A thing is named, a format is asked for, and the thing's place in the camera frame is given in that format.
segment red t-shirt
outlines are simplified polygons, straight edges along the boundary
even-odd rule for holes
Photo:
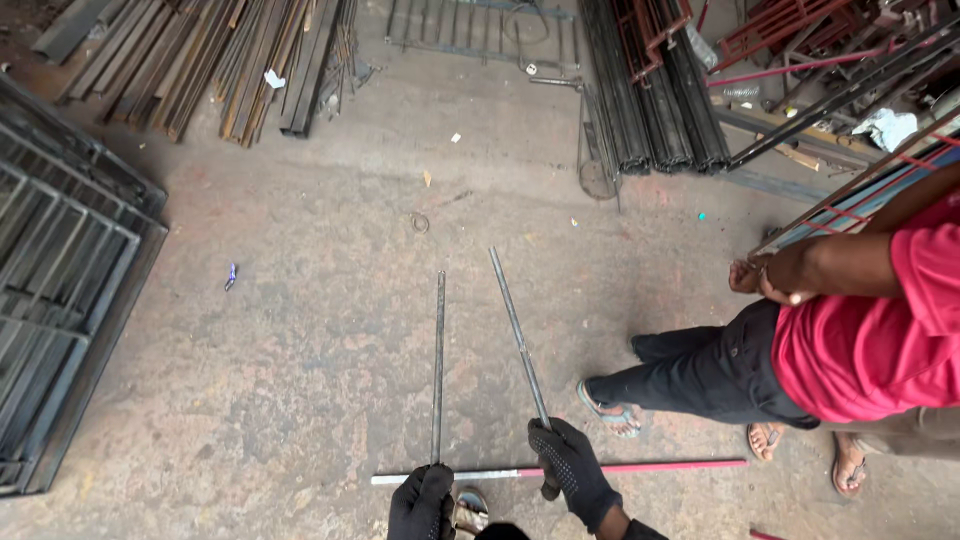
[[[894,233],[890,258],[903,299],[821,296],[780,308],[774,373],[821,420],[960,405],[960,191]]]

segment gloved hand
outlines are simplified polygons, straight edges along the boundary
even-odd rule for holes
[[[530,447],[540,456],[543,466],[543,487],[540,489],[548,500],[553,486],[564,491],[566,508],[574,513],[593,534],[600,527],[607,511],[615,505],[623,505],[623,497],[613,491],[600,470],[600,463],[587,436],[559,418],[550,418],[553,431],[543,427],[539,418],[527,424]]]
[[[390,501],[387,540],[453,540],[453,471],[446,465],[418,467]]]

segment metal ring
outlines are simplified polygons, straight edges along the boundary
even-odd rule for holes
[[[410,225],[413,226],[415,233],[426,234],[430,229],[430,220],[425,215],[414,212],[410,214]]]

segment pink shirt sleeve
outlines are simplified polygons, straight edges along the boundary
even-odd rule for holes
[[[914,318],[931,336],[960,334],[960,226],[902,230],[890,258]]]

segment person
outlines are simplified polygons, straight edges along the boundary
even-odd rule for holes
[[[635,335],[642,365],[581,380],[578,396],[623,437],[637,435],[639,408],[749,424],[767,460],[787,426],[823,423],[847,497],[866,478],[871,438],[891,454],[960,457],[958,187],[960,162],[904,189],[859,233],[735,261],[731,290],[764,299],[726,327]]]
[[[566,508],[597,540],[666,540],[627,516],[623,497],[604,478],[586,435],[559,418],[550,418],[550,427],[546,430],[537,418],[527,424],[527,440],[544,472],[540,492],[548,501],[563,492]],[[446,465],[416,469],[390,501],[387,540],[453,540],[452,486],[453,471]],[[520,528],[508,523],[490,524],[476,538],[528,540]]]

